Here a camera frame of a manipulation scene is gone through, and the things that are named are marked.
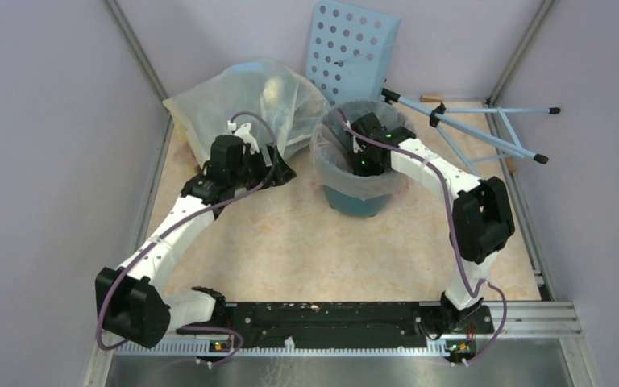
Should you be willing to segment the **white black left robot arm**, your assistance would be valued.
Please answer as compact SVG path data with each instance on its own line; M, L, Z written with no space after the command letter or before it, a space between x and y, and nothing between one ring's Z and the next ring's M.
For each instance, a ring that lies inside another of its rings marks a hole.
M201 172L187 180L172 209L152 235L116 269L95 278L97 332L123 342L155 347L170 331L196 323L216 333L226 323L224 297L196 286L177 296L162 296L166 281L189 246L226 206L256 191L283 185L295 172L277 146L261 147L249 135L220 135Z

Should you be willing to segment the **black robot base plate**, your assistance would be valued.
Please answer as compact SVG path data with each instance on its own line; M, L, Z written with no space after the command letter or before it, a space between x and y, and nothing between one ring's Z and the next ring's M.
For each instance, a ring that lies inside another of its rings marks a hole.
M463 312L440 302L229 302L206 325L238 332L246 349L423 348L495 331L482 302Z

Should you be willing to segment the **pink plastic trash bag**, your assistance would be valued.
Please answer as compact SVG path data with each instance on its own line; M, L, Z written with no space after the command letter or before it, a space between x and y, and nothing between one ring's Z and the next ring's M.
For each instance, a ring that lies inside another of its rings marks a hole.
M355 153L354 137L345 126L374 114L391 131L404 127L415 132L411 118L386 102L355 100L332 106L312 131L309 153L319 183L348 197L368 200L399 193L408 185L406 176L391 169L365 175L363 157Z

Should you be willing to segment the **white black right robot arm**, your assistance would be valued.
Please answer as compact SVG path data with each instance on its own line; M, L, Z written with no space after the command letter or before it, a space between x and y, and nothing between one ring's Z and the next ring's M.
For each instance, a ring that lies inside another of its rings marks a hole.
M443 202L457 273L443 291L438 325L461 332L482 306L482 288L515 224L505 183L455 167L405 127L388 129L369 113L343 127L352 138L358 171L394 171L436 194Z

